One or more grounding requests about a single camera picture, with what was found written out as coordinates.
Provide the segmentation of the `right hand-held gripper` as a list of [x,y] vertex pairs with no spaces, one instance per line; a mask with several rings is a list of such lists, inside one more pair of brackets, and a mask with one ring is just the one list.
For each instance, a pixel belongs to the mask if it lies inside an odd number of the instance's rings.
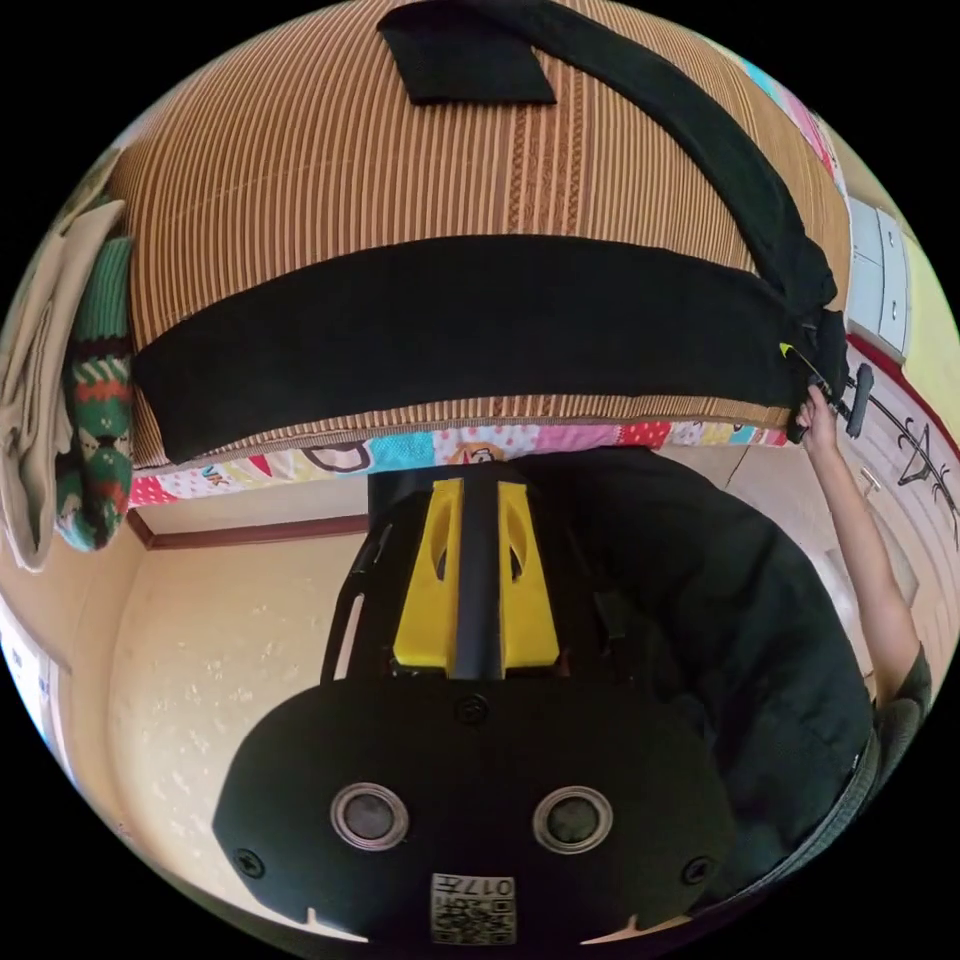
[[840,311],[820,309],[803,318],[806,353],[794,345],[780,342],[779,351],[787,361],[809,366],[809,361],[824,381],[821,390],[836,411],[846,411],[843,395],[847,388],[849,365],[847,338],[843,314]]

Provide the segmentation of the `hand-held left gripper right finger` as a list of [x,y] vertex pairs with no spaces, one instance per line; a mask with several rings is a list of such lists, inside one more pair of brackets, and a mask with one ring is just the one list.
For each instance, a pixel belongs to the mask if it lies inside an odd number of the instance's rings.
[[501,663],[551,667],[560,650],[528,488],[497,483]]

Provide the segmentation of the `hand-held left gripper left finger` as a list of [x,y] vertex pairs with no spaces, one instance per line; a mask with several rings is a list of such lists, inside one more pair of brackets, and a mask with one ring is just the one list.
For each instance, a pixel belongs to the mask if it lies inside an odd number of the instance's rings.
[[455,661],[462,540],[463,481],[438,480],[393,644],[404,668],[451,669]]

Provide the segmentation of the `person's right hand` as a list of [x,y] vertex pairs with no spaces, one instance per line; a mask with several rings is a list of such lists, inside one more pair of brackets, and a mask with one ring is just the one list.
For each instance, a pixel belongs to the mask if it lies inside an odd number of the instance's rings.
[[800,432],[800,444],[811,458],[837,452],[837,416],[819,386],[808,386],[794,425]]

